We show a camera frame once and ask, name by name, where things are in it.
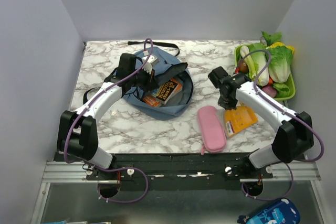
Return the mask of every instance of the wire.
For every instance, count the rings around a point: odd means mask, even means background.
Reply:
[[[116,83],[108,86],[106,88],[106,91],[109,91],[114,86],[119,85],[119,84],[123,83],[124,81],[130,79],[132,76],[134,76],[136,73],[138,73],[144,67],[144,65],[147,63],[147,61],[149,60],[149,58],[150,58],[150,56],[152,55],[152,52],[153,52],[153,41],[150,38],[147,38],[145,40],[145,42],[144,42],[144,45],[143,45],[144,51],[147,51],[147,49],[146,49],[146,43],[148,41],[150,42],[151,47],[150,47],[150,52],[149,52],[147,58],[145,59],[145,61],[133,73],[131,73],[130,75],[128,75],[125,78],[121,79],[120,81],[117,81]],[[70,164],[70,163],[73,163],[75,161],[78,161],[78,160],[70,161],[69,158],[68,158],[68,147],[69,147],[69,142],[70,142],[70,137],[71,137],[72,131],[74,130],[76,124],[79,121],[79,119],[85,114],[85,112],[87,112],[87,110],[93,105],[93,103],[98,98],[100,98],[104,93],[105,93],[105,91],[102,90],[95,97],[93,97],[92,100],[88,103],[88,106],[85,109],[83,109],[83,111],[76,117],[76,119],[73,121],[72,125],[70,126],[69,132],[67,134],[67,138],[65,140],[64,150],[63,150],[63,152],[64,152],[64,161],[66,163]],[[146,189],[145,189],[144,193],[139,198],[134,199],[134,200],[130,200],[130,201],[120,201],[120,200],[113,200],[113,199],[106,199],[106,200],[111,201],[111,202],[118,202],[118,203],[133,203],[133,202],[136,202],[136,201],[142,199],[146,195],[146,193],[148,191],[148,179],[147,179],[146,174],[142,170],[140,170],[138,168],[135,168],[135,167],[125,167],[125,168],[118,168],[118,169],[105,169],[105,168],[102,168],[102,167],[99,167],[99,166],[95,166],[95,167],[97,169],[99,169],[99,170],[102,170],[103,172],[119,172],[121,170],[133,169],[133,170],[137,170],[138,172],[140,172],[144,176],[144,178],[145,178]]]
[[[292,170],[290,169],[289,165],[288,164],[285,164],[289,170],[289,173],[290,173],[290,178],[291,178],[291,182],[290,182],[290,187],[288,189],[288,191],[282,196],[283,198],[286,197],[288,194],[290,194],[290,192],[293,190],[293,187],[294,187],[294,176],[293,176],[293,172]],[[256,197],[256,196],[251,196],[250,194],[248,194],[248,189],[245,191],[244,189],[244,186],[247,188],[246,184],[245,183],[242,183],[241,185],[242,187],[242,192],[245,194],[245,197],[249,197],[251,199],[257,199],[257,200],[261,200],[261,201],[273,201],[273,200],[276,200],[278,199],[279,197],[277,198],[273,198],[273,199],[268,199],[268,198],[259,198],[259,197]]]
[[[324,143],[322,141],[322,138],[320,137],[320,135],[312,128],[310,127],[306,122],[304,122],[303,120],[297,118],[296,116],[288,113],[286,110],[282,109],[280,106],[276,105],[273,101],[269,100],[267,98],[267,96],[265,96],[261,91],[260,89],[258,89],[257,87],[257,81],[260,77],[260,75],[262,74],[262,72],[264,72],[267,68],[268,68],[268,65],[270,64],[271,62],[271,54],[269,51],[267,50],[264,50],[264,49],[258,49],[258,50],[255,50],[255,51],[252,51],[250,53],[248,53],[243,59],[241,59],[237,66],[239,66],[246,57],[248,57],[249,55],[255,53],[255,52],[265,52],[267,53],[268,55],[268,61],[266,62],[266,65],[261,69],[261,71],[257,74],[256,76],[256,79],[254,80],[253,82],[253,87],[254,87],[254,90],[256,91],[256,93],[261,97],[263,98],[266,102],[268,102],[271,106],[273,106],[274,108],[276,108],[277,110],[279,110],[282,114],[285,114],[287,116],[289,116],[290,118],[298,121],[299,123],[301,123],[304,127],[306,127],[316,138],[317,140],[319,141],[320,143],[320,146],[321,146],[321,151],[320,151],[320,154],[315,157],[315,158],[312,158],[312,159],[299,159],[298,161],[301,161],[301,162],[315,162],[317,160],[319,160],[323,155],[324,155]]]

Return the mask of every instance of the marble tabletop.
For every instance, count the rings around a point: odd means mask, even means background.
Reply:
[[[175,43],[181,53],[181,62],[188,62],[188,70],[194,82],[191,105],[180,116],[169,121],[158,121],[127,104],[123,99],[115,103],[99,121],[99,146],[110,153],[199,153],[202,136],[197,123],[197,111],[207,105],[218,109],[223,123],[224,109],[217,105],[219,91],[207,75],[222,66],[233,73],[234,49],[240,44],[255,41],[168,40]],[[90,41],[82,61],[80,74],[73,95],[71,109],[82,105],[82,96],[90,88],[100,87],[103,80],[118,66],[122,53],[134,53],[143,45],[128,46],[127,41]],[[162,48],[171,54],[176,49]],[[228,138],[223,152],[251,152],[270,144],[275,132],[261,117],[258,123]]]

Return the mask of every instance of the gray floor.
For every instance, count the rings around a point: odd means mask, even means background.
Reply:
[[[268,182],[262,194],[277,197],[286,192],[288,182]],[[137,193],[118,193],[119,199],[137,197]],[[310,182],[296,182],[288,196],[301,214],[301,224],[323,223]],[[112,224],[227,224],[262,205],[244,197],[241,191],[150,191],[135,204],[106,203],[98,200],[95,184],[53,184],[49,192],[43,222],[110,221]]]

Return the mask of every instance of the wall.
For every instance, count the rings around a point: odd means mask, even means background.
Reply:
[[[83,43],[61,0],[0,0],[0,222],[29,223]]]
[[[326,153],[318,161],[318,168],[336,220],[335,13],[333,0],[295,0],[278,30],[283,32],[285,42],[297,49],[292,64],[297,94],[290,105],[310,113],[313,127],[324,139]],[[316,147],[310,156],[318,151]]]
[[[258,39],[293,0],[62,0],[86,40]]]

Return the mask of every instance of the vegetable basket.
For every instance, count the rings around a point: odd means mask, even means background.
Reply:
[[[236,49],[235,49],[235,66],[237,66],[237,63],[242,58],[240,56],[240,48],[242,46],[249,46],[249,44],[239,45],[238,47],[236,47]],[[288,99],[291,99],[295,95],[296,90],[295,90],[295,85],[294,85],[294,80],[293,80],[292,73],[290,73],[290,75],[288,77],[288,80],[285,82],[285,84],[289,87],[289,95],[287,97],[281,97],[281,98],[275,97],[274,99],[276,101],[288,100]]]

